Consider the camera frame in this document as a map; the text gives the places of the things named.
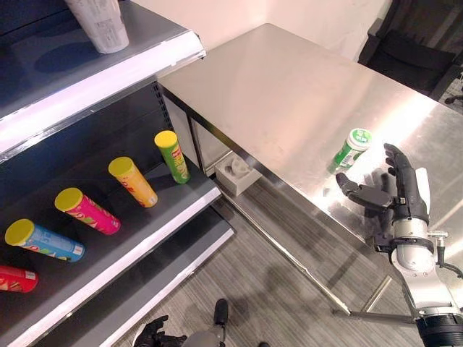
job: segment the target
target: plastic cup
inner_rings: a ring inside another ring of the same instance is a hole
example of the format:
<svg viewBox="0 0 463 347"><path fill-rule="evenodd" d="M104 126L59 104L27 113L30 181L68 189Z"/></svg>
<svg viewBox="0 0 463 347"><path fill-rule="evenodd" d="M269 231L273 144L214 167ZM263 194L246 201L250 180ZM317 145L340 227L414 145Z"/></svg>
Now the plastic cup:
<svg viewBox="0 0 463 347"><path fill-rule="evenodd" d="M114 53L129 45L117 0L65 1L98 52Z"/></svg>
<svg viewBox="0 0 463 347"><path fill-rule="evenodd" d="M105 235L112 235L121 227L119 219L92 201L78 188L61 191L55 199L55 207Z"/></svg>
<svg viewBox="0 0 463 347"><path fill-rule="evenodd" d="M137 166L129 157L118 157L110 162L109 173L113 175L125 189L143 207L152 207L158 201L158 196L140 173Z"/></svg>
<svg viewBox="0 0 463 347"><path fill-rule="evenodd" d="M0 291L27 293L38 283L38 276L33 271L18 267L0 265Z"/></svg>
<svg viewBox="0 0 463 347"><path fill-rule="evenodd" d="M177 135L170 130L165 130L154 137L154 143L161 151L175 182L180 184L187 183L190 179L190 173L188 172L187 163L183 158Z"/></svg>
<svg viewBox="0 0 463 347"><path fill-rule="evenodd" d="M68 262L78 261L85 253L85 247L80 242L56 234L28 219L19 219L9 226L5 242Z"/></svg>

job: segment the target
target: yellow can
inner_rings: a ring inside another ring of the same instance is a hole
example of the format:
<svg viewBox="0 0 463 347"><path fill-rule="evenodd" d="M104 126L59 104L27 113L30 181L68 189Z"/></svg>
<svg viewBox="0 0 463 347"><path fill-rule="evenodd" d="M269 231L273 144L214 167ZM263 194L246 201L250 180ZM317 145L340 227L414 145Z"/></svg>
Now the yellow can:
<svg viewBox="0 0 463 347"><path fill-rule="evenodd" d="M109 173L113 175L125 189L143 207L152 207L158 201L158 196L140 173L137 166L129 157L118 157L110 162Z"/></svg>

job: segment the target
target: green canister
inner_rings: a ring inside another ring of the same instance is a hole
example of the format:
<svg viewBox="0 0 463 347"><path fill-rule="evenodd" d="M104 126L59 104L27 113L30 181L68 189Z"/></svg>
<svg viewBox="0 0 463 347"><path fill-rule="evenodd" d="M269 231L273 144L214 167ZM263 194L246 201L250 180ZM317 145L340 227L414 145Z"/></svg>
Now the green canister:
<svg viewBox="0 0 463 347"><path fill-rule="evenodd" d="M165 130L154 137L154 143L161 151L175 182L180 184L187 183L190 179L190 173L188 172L187 163L185 163L185 159L183 158L177 135L170 130Z"/></svg>
<svg viewBox="0 0 463 347"><path fill-rule="evenodd" d="M342 149L334 156L334 164L338 167L350 168L357 158L370 148L371 138L371 133L368 130L360 128L351 130Z"/></svg>

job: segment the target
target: pink can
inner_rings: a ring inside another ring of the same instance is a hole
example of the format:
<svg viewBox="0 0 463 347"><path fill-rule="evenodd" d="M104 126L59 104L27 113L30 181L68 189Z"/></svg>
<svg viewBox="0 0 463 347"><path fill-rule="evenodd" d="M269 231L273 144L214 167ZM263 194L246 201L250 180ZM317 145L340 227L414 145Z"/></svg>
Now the pink can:
<svg viewBox="0 0 463 347"><path fill-rule="evenodd" d="M121 227L119 219L96 204L78 188L67 188L61 191L55 199L55 206L58 210L105 235L112 235Z"/></svg>

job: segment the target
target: red can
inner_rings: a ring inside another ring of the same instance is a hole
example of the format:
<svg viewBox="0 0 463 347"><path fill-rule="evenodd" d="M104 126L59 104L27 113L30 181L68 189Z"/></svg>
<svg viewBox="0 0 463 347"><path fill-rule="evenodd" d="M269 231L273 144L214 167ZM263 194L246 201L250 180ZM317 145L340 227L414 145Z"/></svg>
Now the red can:
<svg viewBox="0 0 463 347"><path fill-rule="evenodd" d="M17 267L0 265L0 290L27 293L38 283L36 273Z"/></svg>

